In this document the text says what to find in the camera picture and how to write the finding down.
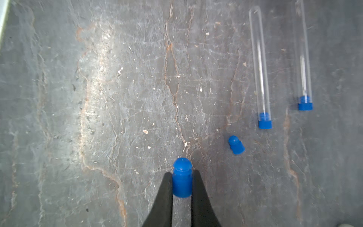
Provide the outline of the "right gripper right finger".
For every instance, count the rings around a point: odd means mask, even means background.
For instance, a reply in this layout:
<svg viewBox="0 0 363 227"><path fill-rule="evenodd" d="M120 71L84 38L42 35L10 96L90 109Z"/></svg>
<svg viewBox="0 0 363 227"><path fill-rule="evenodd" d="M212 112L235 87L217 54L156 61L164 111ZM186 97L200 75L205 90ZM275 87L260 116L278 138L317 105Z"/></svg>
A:
<svg viewBox="0 0 363 227"><path fill-rule="evenodd" d="M211 206L205 185L198 170L192 176L192 227L221 227Z"/></svg>

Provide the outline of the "clear test tube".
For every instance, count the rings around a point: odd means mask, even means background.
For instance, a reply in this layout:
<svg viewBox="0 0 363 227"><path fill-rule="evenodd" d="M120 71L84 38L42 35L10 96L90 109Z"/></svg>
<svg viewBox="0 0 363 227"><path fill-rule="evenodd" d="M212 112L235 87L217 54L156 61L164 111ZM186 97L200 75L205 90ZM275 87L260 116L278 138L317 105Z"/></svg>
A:
<svg viewBox="0 0 363 227"><path fill-rule="evenodd" d="M250 9L249 19L259 120L260 113L268 112L271 117L262 14L259 6Z"/></svg>
<svg viewBox="0 0 363 227"><path fill-rule="evenodd" d="M313 102L304 2L302 0L292 1L291 13L294 29L298 103L301 96L309 96Z"/></svg>

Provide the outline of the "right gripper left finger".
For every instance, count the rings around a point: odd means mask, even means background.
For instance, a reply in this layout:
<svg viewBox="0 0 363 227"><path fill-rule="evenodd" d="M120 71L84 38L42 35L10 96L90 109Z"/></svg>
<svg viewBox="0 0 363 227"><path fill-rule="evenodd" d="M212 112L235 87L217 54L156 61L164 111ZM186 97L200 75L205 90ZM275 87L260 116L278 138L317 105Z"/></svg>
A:
<svg viewBox="0 0 363 227"><path fill-rule="evenodd" d="M171 227L173 215L173 176L164 174L152 209L143 227Z"/></svg>

